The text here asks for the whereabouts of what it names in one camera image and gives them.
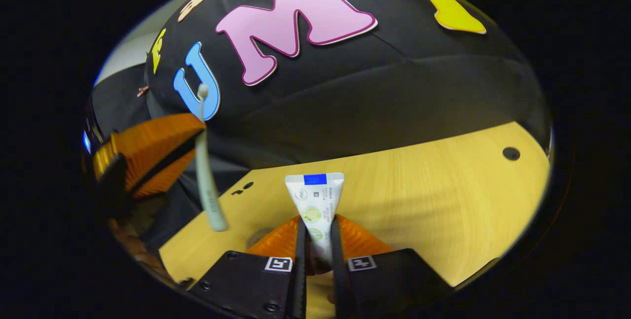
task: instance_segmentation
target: screw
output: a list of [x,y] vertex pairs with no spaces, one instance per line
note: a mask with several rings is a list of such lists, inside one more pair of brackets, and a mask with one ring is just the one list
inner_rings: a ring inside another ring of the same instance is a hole
[[267,303],[265,306],[263,306],[265,308],[266,311],[268,312],[275,312],[277,310],[280,309],[280,307],[276,304],[276,303]]
[[208,283],[208,281],[202,281],[202,283],[199,285],[199,287],[201,287],[201,289],[203,289],[203,290],[210,290],[211,289],[211,285],[210,285],[210,283]]
[[504,157],[506,157],[506,159],[513,161],[519,159],[520,157],[519,150],[511,147],[505,148],[502,153],[504,154]]

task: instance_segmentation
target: toothpaste tube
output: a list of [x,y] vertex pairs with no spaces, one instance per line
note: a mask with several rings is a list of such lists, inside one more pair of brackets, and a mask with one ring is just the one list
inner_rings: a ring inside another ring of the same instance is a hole
[[344,174],[290,175],[284,183],[307,226],[314,260],[331,266],[331,224],[340,202]]

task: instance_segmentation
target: table surface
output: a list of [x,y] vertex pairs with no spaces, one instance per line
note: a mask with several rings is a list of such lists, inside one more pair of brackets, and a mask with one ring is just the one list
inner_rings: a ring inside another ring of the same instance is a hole
[[[503,156],[512,146],[518,160]],[[393,249],[412,248],[451,286],[502,256],[529,224],[550,164],[518,123],[402,148],[252,170],[220,198],[228,231],[213,232],[204,212],[160,248],[175,281],[199,279],[228,250],[245,251],[261,229],[298,214],[286,175],[342,172],[337,213]],[[254,184],[241,194],[248,182]],[[331,274],[307,277],[307,317],[332,318]]]

